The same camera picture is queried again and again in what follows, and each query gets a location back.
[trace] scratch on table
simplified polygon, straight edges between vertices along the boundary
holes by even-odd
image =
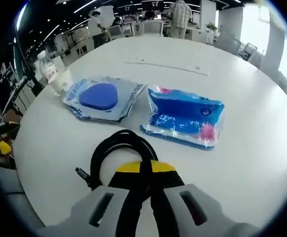
[[[139,64],[139,65],[150,65],[150,66],[157,66],[157,67],[164,67],[164,68],[172,68],[172,69],[178,69],[178,70],[182,70],[182,71],[186,71],[186,72],[191,72],[191,73],[197,73],[203,76],[209,76],[209,72],[208,73],[201,73],[198,71],[193,71],[193,70],[189,70],[189,69],[184,69],[184,68],[179,68],[179,67],[173,67],[173,66],[167,66],[167,65],[161,65],[161,64],[154,64],[154,63],[143,63],[143,62],[127,62],[125,61],[125,63],[128,64]]]

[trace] plastic water bottle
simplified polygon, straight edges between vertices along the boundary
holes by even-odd
[[[47,80],[47,83],[49,83],[50,81],[52,81],[52,78],[58,73],[58,69],[54,64],[54,61],[47,56],[45,50],[39,53],[37,57],[39,59],[40,72]]]

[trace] white shirt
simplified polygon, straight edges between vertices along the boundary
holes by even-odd
[[[179,0],[170,5],[169,14],[172,17],[172,25],[186,28],[188,20],[192,16],[192,10],[183,0]]]
[[[88,21],[88,27],[91,36],[102,34],[101,28],[98,27],[99,24],[101,24],[99,18],[91,16],[90,20]]]

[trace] white round table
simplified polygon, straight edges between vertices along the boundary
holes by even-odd
[[[145,60],[175,67],[201,67],[210,75],[127,64]],[[117,39],[72,65],[75,79],[111,76],[195,92],[225,104],[225,124],[211,151],[147,136],[138,128],[139,105],[130,126],[192,183],[220,202],[236,222],[266,225],[287,198],[287,96],[264,73],[242,59],[209,45],[172,38]],[[89,172],[97,145],[122,126],[76,119],[47,86],[21,121],[14,154],[22,186],[45,225],[65,220],[71,207],[91,190],[76,174]],[[116,168],[140,160],[115,151],[103,163],[108,184]],[[158,236],[149,207],[143,205],[137,236]]]

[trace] person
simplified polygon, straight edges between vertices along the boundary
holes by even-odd
[[[97,48],[105,43],[103,35],[105,28],[101,26],[100,20],[98,18],[100,14],[101,13],[98,11],[93,11],[89,14],[90,20],[88,21],[88,27],[90,35],[94,41],[94,48]]]
[[[113,21],[112,26],[121,26],[121,24],[122,24],[122,21],[120,20],[119,17],[116,16],[114,21]]]
[[[154,15],[154,11],[146,11],[144,14],[144,20],[149,20],[152,21],[154,19],[155,15]]]
[[[177,0],[170,5],[169,15],[171,18],[171,37],[185,39],[187,23],[192,16],[191,8],[183,0]]]

